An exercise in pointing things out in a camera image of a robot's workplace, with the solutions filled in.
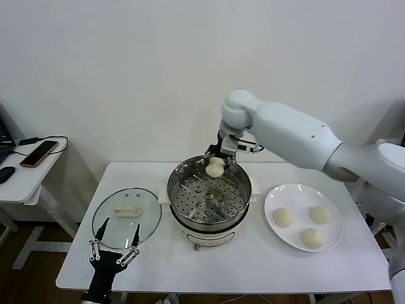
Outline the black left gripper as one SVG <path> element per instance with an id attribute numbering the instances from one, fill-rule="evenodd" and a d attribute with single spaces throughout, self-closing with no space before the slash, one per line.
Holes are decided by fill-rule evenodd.
<path id="1" fill-rule="evenodd" d="M 122 253 L 101 250 L 100 244 L 108 222 L 109 217 L 107 217 L 100 228 L 98 228 L 95 238 L 89 241 L 91 249 L 89 262 L 94 269 L 94 275 L 88 290 L 90 293 L 110 294 L 115 275 L 126 269 L 126 267 L 122 267 L 122 265 L 129 265 L 140 253 L 138 249 L 140 242 L 140 224 L 137 224 L 131 247 L 129 247 L 129 251 L 126 255 L 123 256 Z"/>

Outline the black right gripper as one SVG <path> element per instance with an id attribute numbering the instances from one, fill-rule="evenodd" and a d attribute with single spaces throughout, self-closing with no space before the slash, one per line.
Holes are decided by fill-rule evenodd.
<path id="1" fill-rule="evenodd" d="M 224 172 L 236 173 L 237 141 L 229 134 L 218 131 L 217 143 L 211 144 L 204 153 L 204 164 L 208 165 L 213 157 L 224 158 Z"/>

